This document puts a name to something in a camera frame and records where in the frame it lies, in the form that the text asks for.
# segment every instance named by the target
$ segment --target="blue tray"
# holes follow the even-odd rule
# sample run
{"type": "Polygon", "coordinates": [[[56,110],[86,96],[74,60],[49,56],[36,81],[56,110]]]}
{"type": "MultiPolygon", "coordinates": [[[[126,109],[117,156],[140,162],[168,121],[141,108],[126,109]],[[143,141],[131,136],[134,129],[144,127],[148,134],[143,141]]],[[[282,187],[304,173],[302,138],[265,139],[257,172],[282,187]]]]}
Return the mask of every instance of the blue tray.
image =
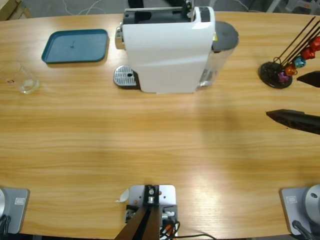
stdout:
{"type": "Polygon", "coordinates": [[[42,54],[47,64],[97,62],[106,55],[108,33],[103,29],[57,31],[42,54]]]}

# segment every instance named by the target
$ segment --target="wooden table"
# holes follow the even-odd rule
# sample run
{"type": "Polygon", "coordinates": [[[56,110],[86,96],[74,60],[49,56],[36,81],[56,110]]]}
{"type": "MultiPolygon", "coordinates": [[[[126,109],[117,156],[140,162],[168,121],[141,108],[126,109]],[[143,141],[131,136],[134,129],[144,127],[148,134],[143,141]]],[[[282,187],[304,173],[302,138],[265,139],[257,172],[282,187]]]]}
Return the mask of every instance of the wooden table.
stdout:
{"type": "MultiPolygon", "coordinates": [[[[194,94],[123,90],[127,63],[114,44],[120,14],[0,23],[0,61],[20,61],[40,80],[23,95],[0,85],[0,184],[30,189],[23,233],[113,239],[131,185],[173,184],[180,234],[217,238],[288,234],[281,188],[320,182],[320,137],[287,129],[266,111],[319,115],[320,91],[302,82],[278,90],[258,67],[279,55],[310,16],[222,12],[240,43],[212,87],[194,94]],[[106,29],[107,59],[46,65],[50,34],[106,29]]],[[[319,70],[308,60],[299,74],[319,70]]]]}

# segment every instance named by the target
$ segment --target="white coffee machine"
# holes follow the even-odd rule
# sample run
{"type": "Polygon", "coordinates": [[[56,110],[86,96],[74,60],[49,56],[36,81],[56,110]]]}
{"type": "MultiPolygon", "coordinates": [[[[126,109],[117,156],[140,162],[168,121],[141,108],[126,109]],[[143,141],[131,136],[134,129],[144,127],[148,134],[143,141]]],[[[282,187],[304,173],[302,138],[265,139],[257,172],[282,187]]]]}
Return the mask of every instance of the white coffee machine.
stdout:
{"type": "Polygon", "coordinates": [[[209,6],[126,9],[115,44],[125,49],[129,66],[120,66],[114,82],[147,93],[193,93],[204,72],[215,37],[215,13],[209,6]]]}

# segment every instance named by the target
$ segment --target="black cable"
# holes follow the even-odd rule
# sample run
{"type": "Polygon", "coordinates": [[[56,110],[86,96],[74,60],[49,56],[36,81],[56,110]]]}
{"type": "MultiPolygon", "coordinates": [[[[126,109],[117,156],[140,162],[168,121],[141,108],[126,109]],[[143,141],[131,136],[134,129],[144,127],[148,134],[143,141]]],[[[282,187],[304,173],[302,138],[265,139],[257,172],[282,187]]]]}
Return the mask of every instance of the black cable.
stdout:
{"type": "Polygon", "coordinates": [[[209,237],[213,240],[217,240],[214,236],[211,236],[210,234],[207,233],[202,233],[202,234],[195,234],[195,235],[185,235],[185,236],[169,236],[165,240],[169,239],[187,239],[187,238],[196,238],[196,237],[209,237]]]}
{"type": "Polygon", "coordinates": [[[297,229],[306,240],[315,240],[312,233],[305,229],[298,220],[294,220],[292,226],[297,229]]]}
{"type": "Polygon", "coordinates": [[[214,236],[211,236],[207,233],[195,234],[195,235],[185,235],[185,236],[176,236],[180,228],[180,222],[173,222],[172,220],[165,221],[163,227],[160,230],[160,238],[166,237],[165,240],[170,239],[187,239],[187,238],[196,238],[196,237],[209,237],[212,240],[217,240],[214,236]]]}

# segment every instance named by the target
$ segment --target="glass cup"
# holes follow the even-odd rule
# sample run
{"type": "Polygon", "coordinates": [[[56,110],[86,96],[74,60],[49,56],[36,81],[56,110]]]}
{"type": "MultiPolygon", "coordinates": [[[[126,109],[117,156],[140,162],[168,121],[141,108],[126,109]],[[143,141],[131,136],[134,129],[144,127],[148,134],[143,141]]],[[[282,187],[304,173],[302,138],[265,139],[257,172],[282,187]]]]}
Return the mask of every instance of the glass cup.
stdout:
{"type": "Polygon", "coordinates": [[[1,62],[0,80],[16,87],[23,94],[30,94],[39,87],[39,80],[20,62],[1,62]]]}

